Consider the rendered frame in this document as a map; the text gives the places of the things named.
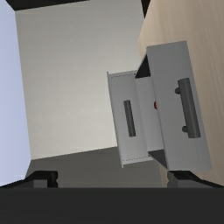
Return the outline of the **cabinet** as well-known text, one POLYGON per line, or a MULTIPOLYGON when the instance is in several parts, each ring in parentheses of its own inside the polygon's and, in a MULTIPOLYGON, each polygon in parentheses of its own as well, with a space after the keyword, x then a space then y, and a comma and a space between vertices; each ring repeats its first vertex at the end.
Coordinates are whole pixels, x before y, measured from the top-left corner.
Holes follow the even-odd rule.
POLYGON ((108 74, 108 91, 122 166, 151 161, 137 96, 136 71, 108 74))

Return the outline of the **grey open drawer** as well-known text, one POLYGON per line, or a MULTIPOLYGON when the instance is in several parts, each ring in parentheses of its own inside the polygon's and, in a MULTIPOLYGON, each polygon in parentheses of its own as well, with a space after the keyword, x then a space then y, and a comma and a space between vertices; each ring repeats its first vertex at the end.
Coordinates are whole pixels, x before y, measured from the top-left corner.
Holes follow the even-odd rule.
POLYGON ((144 127, 160 130, 162 136, 149 149, 150 156, 169 171, 209 171, 211 159, 187 43, 147 47, 136 81, 144 127), (155 120, 158 125, 147 124, 155 120))

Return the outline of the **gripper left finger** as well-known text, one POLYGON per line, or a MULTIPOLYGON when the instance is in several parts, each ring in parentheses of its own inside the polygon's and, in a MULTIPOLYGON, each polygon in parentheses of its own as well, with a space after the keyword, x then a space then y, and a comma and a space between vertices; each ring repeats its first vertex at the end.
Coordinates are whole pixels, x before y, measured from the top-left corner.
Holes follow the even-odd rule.
POLYGON ((35 171, 25 180, 23 180, 18 186, 30 188, 57 188, 57 179, 57 171, 35 171))

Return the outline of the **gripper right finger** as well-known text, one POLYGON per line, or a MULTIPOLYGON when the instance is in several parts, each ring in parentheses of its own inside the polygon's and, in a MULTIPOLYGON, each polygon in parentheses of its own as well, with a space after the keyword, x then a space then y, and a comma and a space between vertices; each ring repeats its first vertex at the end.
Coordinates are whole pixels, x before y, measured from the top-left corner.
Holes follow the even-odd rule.
POLYGON ((168 171, 168 188, 207 188, 201 180, 190 171, 168 171))

